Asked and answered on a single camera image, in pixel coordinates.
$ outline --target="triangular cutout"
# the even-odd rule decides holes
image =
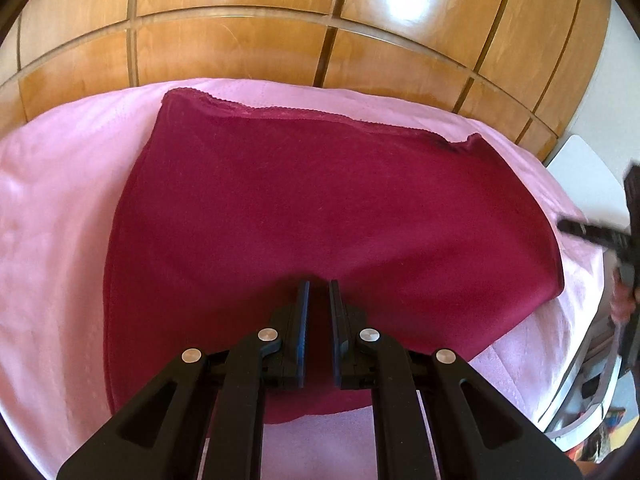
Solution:
[[[497,449],[522,436],[516,423],[467,381],[460,384],[487,449]]]
[[[151,449],[156,443],[160,427],[164,421],[178,384],[166,383],[120,428],[120,436],[134,444]]]

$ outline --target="white wall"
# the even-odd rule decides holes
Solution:
[[[640,40],[615,2],[596,70],[547,161],[571,135],[580,135],[620,182],[629,161],[640,160]]]

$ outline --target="pink bed sheet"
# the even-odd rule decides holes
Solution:
[[[580,215],[530,153],[492,128],[393,98],[197,79],[110,92],[50,110],[0,142],[0,412],[46,478],[54,478],[110,416],[102,367],[102,272],[111,220],[162,96],[180,86],[253,107],[307,108],[428,129],[452,141],[479,132],[552,224],[559,214]],[[557,236],[564,292],[472,361],[533,421],[584,338],[603,288],[602,252]],[[262,462],[268,480],[374,478],[371,410],[268,426]]]

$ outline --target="red cloth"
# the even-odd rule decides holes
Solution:
[[[437,134],[170,91],[116,210],[105,370],[119,409],[183,349],[231,347],[310,305],[306,387],[266,422],[370,404],[332,387],[326,282],[407,348],[466,359],[564,287],[554,232],[479,135]]]

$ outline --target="metal pin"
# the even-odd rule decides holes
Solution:
[[[274,328],[263,328],[258,332],[258,339],[260,341],[273,341],[278,337],[278,331]]]
[[[185,363],[197,363],[202,357],[202,352],[197,348],[189,348],[182,352],[182,360]]]
[[[374,341],[380,339],[380,332],[378,332],[375,328],[364,328],[363,330],[360,330],[360,339],[369,343],[373,343]]]
[[[445,348],[444,350],[438,350],[436,352],[436,359],[442,364],[450,365],[456,361],[456,355],[451,350]]]

